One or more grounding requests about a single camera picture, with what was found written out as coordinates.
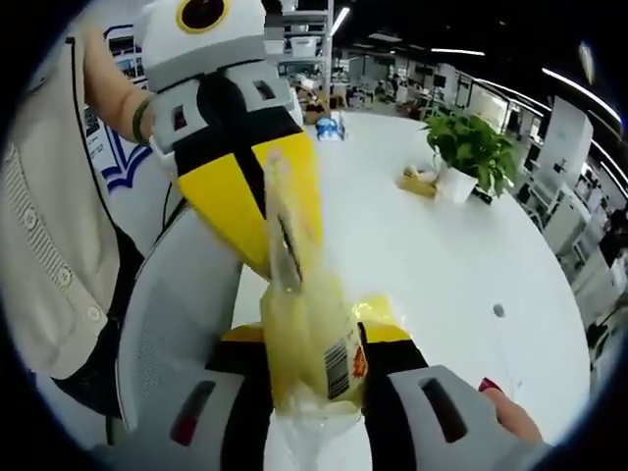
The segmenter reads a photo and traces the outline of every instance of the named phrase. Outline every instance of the beige cardigan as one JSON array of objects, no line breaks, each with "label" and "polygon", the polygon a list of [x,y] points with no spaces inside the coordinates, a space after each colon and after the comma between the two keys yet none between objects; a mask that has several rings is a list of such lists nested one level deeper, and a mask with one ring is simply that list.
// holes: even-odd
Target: beige cardigan
[{"label": "beige cardigan", "polygon": [[69,37],[18,112],[3,156],[0,289],[26,367],[57,379],[87,360],[120,268],[107,191],[89,162],[83,44]]}]

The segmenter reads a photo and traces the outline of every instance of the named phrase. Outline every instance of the yellow robot part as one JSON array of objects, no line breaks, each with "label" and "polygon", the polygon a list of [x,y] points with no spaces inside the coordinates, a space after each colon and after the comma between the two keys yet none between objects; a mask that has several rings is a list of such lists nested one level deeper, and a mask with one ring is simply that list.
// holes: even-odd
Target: yellow robot part
[{"label": "yellow robot part", "polygon": [[[289,160],[303,211],[315,241],[322,239],[318,169],[312,142],[301,131],[253,148],[265,167],[269,152]],[[228,154],[179,177],[183,197],[201,218],[258,275],[270,279],[266,222],[234,154]]]},{"label": "yellow robot part", "polygon": [[[412,341],[410,335],[402,328],[376,321],[362,323],[367,343],[391,343],[396,341]],[[223,334],[221,341],[263,342],[264,330],[262,324],[255,322],[238,326]]]}]

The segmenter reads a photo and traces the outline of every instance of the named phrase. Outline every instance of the green leaves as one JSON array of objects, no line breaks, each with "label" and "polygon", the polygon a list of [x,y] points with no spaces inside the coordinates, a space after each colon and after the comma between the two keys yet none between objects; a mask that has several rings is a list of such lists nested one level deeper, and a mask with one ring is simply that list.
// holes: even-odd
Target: green leaves
[{"label": "green leaves", "polygon": [[486,192],[491,189],[491,174],[486,167],[478,167],[478,185]]},{"label": "green leaves", "polygon": [[478,179],[486,192],[503,193],[506,179],[515,182],[512,143],[477,116],[453,113],[428,118],[428,144],[450,166]]}]

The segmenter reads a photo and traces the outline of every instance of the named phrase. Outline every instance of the white chair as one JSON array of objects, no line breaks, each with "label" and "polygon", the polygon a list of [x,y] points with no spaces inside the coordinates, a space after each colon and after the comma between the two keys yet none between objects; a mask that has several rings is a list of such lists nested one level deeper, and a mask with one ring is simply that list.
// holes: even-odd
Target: white chair
[{"label": "white chair", "polygon": [[123,328],[118,394],[128,429],[158,387],[203,371],[232,325],[241,271],[235,253],[187,210],[158,240],[138,276]]}]

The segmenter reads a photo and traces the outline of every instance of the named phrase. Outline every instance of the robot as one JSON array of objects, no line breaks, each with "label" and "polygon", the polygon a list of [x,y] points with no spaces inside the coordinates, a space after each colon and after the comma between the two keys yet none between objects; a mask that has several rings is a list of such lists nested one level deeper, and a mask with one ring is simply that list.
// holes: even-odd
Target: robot
[{"label": "robot", "polygon": [[321,237],[311,141],[295,102],[266,61],[260,0],[159,0],[136,24],[155,92],[151,147],[190,205],[259,275],[269,277],[263,169],[290,161],[299,198]]},{"label": "robot", "polygon": [[[265,61],[263,26],[259,0],[159,0],[144,10],[138,37],[157,93],[152,146],[194,209],[267,274],[270,150],[291,161],[315,230],[320,214],[311,144],[289,115],[287,84]],[[489,400],[445,367],[428,367],[402,329],[364,321],[360,336],[376,471],[523,470],[547,450],[507,432]],[[159,384],[106,458],[123,470],[261,470],[272,411],[263,333],[243,326],[207,364]]]}]

